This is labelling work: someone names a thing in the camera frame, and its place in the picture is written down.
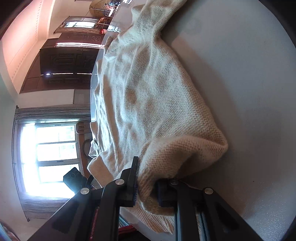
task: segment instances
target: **black device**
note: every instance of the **black device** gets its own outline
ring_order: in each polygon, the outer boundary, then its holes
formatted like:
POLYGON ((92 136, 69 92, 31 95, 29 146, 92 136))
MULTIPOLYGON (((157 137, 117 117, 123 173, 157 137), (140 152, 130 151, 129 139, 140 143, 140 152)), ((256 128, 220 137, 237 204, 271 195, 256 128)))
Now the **black device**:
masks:
MULTIPOLYGON (((104 188, 78 190, 28 241, 117 241, 119 208, 136 202, 138 162, 134 157, 131 168, 104 188)), ((85 185, 90 187, 91 180, 85 185)), ((212 188, 199 190, 180 180, 162 179, 155 191, 159 205, 175 211, 176 241, 262 241, 212 188)), ((282 239, 291 240, 296 240, 295 221, 282 239)))

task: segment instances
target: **knit fabric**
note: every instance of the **knit fabric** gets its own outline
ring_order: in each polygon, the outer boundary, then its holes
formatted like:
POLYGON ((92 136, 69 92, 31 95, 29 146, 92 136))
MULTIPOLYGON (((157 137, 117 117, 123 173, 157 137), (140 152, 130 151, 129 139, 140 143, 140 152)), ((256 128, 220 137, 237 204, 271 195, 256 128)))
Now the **knit fabric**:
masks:
POLYGON ((88 166, 104 186, 139 156, 138 203, 129 211, 156 232, 173 232, 172 209, 158 206, 153 186, 182 178, 218 160, 228 144, 160 31, 186 0, 148 0, 132 9, 133 22, 109 38, 97 62, 99 156, 88 166))

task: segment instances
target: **white table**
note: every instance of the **white table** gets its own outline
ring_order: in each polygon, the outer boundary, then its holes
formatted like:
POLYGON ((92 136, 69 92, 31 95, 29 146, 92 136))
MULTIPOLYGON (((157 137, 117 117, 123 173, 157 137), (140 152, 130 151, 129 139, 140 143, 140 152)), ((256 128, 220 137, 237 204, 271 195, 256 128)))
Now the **white table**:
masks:
MULTIPOLYGON (((130 24, 130 6, 115 24, 130 24)), ((187 182, 213 187, 264 240, 280 240, 296 215, 292 41, 258 0, 188 0, 162 38, 229 142, 220 161, 187 182)))

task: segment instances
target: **bright window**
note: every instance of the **bright window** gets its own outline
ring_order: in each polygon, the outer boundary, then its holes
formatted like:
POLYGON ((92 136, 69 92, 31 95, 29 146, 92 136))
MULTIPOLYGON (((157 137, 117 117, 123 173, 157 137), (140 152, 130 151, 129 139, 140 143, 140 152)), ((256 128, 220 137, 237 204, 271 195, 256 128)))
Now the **bright window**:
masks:
POLYGON ((93 28, 95 23, 92 22, 69 22, 65 28, 93 28))
POLYGON ((26 192, 32 196, 74 196, 63 176, 74 167, 82 170, 75 123, 25 125, 21 162, 26 192))

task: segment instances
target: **silver bolt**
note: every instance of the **silver bolt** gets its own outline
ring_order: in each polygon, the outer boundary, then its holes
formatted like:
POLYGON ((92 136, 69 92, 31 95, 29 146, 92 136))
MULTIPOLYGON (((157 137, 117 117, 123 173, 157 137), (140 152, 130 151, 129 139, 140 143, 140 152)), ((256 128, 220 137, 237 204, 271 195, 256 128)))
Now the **silver bolt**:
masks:
POLYGON ((176 180, 176 179, 172 179, 171 181, 170 181, 170 183, 172 184, 172 185, 178 185, 178 181, 176 180))
POLYGON ((89 193, 89 189, 88 189, 88 188, 82 188, 82 189, 80 190, 80 193, 81 193, 81 194, 87 194, 87 193, 89 193))
POLYGON ((123 180, 123 179, 117 179, 117 180, 115 181, 115 183, 116 183, 117 185, 122 185, 122 184, 124 184, 124 180, 123 180))
POLYGON ((206 189, 205 189, 205 193, 208 194, 208 195, 213 194, 213 192, 214 192, 214 191, 213 191, 212 188, 206 188, 206 189))

